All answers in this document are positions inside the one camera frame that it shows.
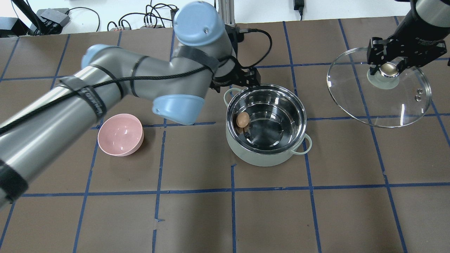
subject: egg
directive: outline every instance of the egg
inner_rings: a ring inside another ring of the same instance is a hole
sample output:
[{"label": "egg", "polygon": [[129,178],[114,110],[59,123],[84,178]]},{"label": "egg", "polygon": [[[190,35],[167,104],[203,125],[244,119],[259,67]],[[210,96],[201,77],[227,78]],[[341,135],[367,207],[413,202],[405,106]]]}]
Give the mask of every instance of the egg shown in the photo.
[{"label": "egg", "polygon": [[248,113],[246,113],[246,112],[239,113],[239,115],[236,119],[236,123],[237,123],[238,127],[241,127],[241,128],[246,127],[250,123],[250,115],[248,115]]}]

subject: pink bowl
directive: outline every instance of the pink bowl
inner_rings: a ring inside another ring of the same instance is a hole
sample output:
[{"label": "pink bowl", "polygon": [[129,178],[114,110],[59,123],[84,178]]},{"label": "pink bowl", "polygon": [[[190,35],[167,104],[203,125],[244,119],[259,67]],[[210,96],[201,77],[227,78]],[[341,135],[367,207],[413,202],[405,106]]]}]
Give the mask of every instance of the pink bowl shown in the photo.
[{"label": "pink bowl", "polygon": [[113,156],[126,156],[142,145],[144,131],[138,118],[122,113],[103,123],[97,140],[103,152]]}]

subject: blue cap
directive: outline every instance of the blue cap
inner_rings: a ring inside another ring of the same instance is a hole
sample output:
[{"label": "blue cap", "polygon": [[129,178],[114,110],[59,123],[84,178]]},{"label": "blue cap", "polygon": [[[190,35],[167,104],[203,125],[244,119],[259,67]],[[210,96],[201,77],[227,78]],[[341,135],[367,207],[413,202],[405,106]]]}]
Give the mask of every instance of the blue cap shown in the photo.
[{"label": "blue cap", "polygon": [[225,31],[225,23],[209,3],[192,2],[177,12],[173,29],[181,43],[202,46],[216,41]]},{"label": "blue cap", "polygon": [[102,51],[105,48],[108,47],[116,47],[113,45],[103,45],[103,44],[96,44],[96,45],[92,45],[90,46],[87,51],[86,54],[83,55],[83,58],[81,58],[81,68],[86,68],[87,66],[89,66],[89,64],[91,63],[92,59],[94,58],[94,56],[99,53],[100,51]]},{"label": "blue cap", "polygon": [[183,125],[195,123],[205,100],[199,96],[175,94],[164,95],[153,100],[154,114]]}]

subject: black band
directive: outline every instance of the black band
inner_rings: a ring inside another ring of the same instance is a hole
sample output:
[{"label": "black band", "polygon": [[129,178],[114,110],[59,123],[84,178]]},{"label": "black band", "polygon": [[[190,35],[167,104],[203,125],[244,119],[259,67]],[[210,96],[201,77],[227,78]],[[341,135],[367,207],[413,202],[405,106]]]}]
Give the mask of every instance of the black band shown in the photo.
[{"label": "black band", "polygon": [[92,110],[97,115],[97,120],[100,120],[106,114],[106,106],[103,100],[100,98],[99,94],[95,92],[92,86],[85,86],[77,90],[78,96],[84,99]]},{"label": "black band", "polygon": [[28,189],[27,181],[1,159],[0,188],[7,194],[6,198],[11,203],[17,200]]},{"label": "black band", "polygon": [[205,52],[195,47],[182,46],[178,52],[174,53],[174,58],[184,57],[189,60],[200,63],[201,65],[207,66],[211,72],[216,73],[220,66],[219,60],[214,57],[207,55]]},{"label": "black band", "polygon": [[[139,65],[140,65],[140,64],[144,61],[144,59],[146,59],[146,58],[148,58],[148,56],[144,55],[144,56],[142,56],[141,58],[139,58],[139,60],[135,63],[135,66],[134,66],[133,69],[131,70],[131,76],[132,76],[132,77],[135,76],[136,70],[138,69]],[[135,97],[139,97],[139,96],[136,94],[136,91],[135,91],[135,81],[134,81],[134,80],[131,80],[131,81],[130,81],[130,87],[131,87],[131,92],[133,93],[133,95],[134,95]]]},{"label": "black band", "polygon": [[[111,79],[113,79],[113,80],[116,79],[116,77],[109,70],[103,68],[102,66],[97,65],[97,64],[91,64],[90,66],[94,67],[94,68],[98,68],[99,70],[105,72],[105,74],[107,74]],[[117,85],[117,88],[119,88],[119,91],[120,91],[120,99],[123,99],[125,94],[123,93],[122,85],[120,85],[119,82],[116,82],[116,85]]]}]

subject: brown table surface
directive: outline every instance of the brown table surface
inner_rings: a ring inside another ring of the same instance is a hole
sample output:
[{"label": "brown table surface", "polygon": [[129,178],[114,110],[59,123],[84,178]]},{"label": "brown table surface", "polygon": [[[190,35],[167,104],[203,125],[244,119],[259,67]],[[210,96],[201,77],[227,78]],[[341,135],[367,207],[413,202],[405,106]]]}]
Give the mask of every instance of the brown table surface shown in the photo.
[{"label": "brown table surface", "polygon": [[[386,38],[401,17],[243,24],[274,40],[261,80],[302,100],[314,145],[275,167],[249,165],[225,139],[222,94],[181,126],[127,96],[108,112],[144,124],[142,147],[112,157],[87,131],[26,194],[0,212],[5,252],[450,252],[450,54],[423,71],[428,115],[399,129],[350,119],[325,82],[342,52]],[[93,44],[169,60],[171,28],[0,39],[0,121],[80,68]],[[239,60],[268,46],[247,34]]]}]

